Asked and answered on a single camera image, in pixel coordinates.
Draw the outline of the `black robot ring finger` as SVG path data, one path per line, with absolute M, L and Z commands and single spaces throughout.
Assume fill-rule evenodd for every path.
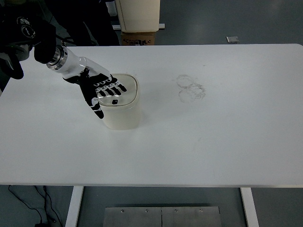
M 114 87 L 112 84 L 108 85 L 109 88 L 111 88 L 114 92 L 114 95 L 120 95 L 121 92 L 118 88 Z

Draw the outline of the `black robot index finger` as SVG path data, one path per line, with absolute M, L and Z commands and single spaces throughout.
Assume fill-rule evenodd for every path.
M 99 95 L 99 96 L 107 96 L 106 93 L 99 87 L 96 88 L 95 91 L 96 91 L 97 95 Z

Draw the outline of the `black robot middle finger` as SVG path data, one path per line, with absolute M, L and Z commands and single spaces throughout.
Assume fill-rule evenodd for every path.
M 111 88 L 109 88 L 108 86 L 103 86 L 101 88 L 101 91 L 104 93 L 105 96 L 113 96 L 114 92 Z

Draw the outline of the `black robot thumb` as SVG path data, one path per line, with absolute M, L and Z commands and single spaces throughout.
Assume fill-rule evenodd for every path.
M 91 100 L 91 104 L 89 105 L 90 108 L 93 110 L 93 112 L 100 118 L 103 119 L 104 118 L 104 113 L 101 110 L 100 104 L 99 104 L 99 100 L 97 97 L 92 98 Z

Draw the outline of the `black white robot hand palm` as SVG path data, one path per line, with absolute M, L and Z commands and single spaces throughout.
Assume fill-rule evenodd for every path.
M 67 47 L 56 46 L 53 59 L 47 63 L 51 70 L 62 74 L 65 81 L 80 86 L 88 105 L 94 97 L 98 97 L 95 89 L 112 83 L 110 72 L 86 57 L 76 56 Z

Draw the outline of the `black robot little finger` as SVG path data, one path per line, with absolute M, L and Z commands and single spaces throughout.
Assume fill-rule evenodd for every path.
M 113 81 L 111 84 L 112 84 L 114 87 L 120 88 L 120 90 L 122 90 L 122 91 L 127 91 L 126 87 L 125 87 L 122 83 L 120 83 L 119 80 L 115 80 L 115 81 Z

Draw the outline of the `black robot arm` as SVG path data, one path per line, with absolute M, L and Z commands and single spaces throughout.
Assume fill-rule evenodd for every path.
M 42 19 L 2 13 L 0 15 L 0 74 L 13 79 L 24 76 L 20 62 L 34 50 L 37 62 L 80 86 L 88 106 L 102 119 L 98 96 L 120 96 L 127 89 L 102 66 L 56 43 L 56 29 Z

